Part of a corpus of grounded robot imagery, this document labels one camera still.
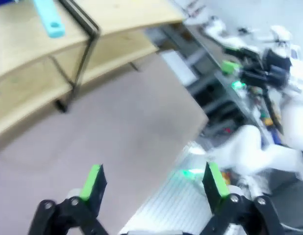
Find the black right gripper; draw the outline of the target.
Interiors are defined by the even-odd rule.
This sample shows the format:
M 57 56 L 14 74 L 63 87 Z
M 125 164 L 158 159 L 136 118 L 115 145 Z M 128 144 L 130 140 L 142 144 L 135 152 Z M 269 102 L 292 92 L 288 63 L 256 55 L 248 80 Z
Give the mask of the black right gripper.
M 276 89 L 284 88 L 290 78 L 291 60 L 289 56 L 282 57 L 273 49 L 265 49 L 261 60 L 244 65 L 239 72 L 242 82 L 250 86 L 265 88 L 271 86 Z M 240 64 L 223 60 L 221 71 L 233 74 L 240 70 Z

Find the black left gripper finger with green pad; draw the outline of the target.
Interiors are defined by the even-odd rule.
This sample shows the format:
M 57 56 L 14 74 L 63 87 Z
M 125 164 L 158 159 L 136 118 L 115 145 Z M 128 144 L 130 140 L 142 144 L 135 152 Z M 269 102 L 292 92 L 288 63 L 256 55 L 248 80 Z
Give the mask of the black left gripper finger with green pad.
M 106 185 L 103 165 L 93 165 L 79 195 L 59 204 L 51 199 L 38 204 L 28 234 L 66 235 L 72 228 L 83 235 L 108 234 L 97 220 Z

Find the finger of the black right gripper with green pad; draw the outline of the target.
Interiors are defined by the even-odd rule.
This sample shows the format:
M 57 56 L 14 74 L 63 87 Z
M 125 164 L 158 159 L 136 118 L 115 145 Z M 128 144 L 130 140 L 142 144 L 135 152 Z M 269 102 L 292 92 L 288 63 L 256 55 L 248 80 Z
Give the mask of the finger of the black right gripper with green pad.
M 213 216 L 201 235 L 229 235 L 231 225 L 247 235 L 283 235 L 277 211 L 268 196 L 251 199 L 231 193 L 215 163 L 207 163 L 202 184 Z

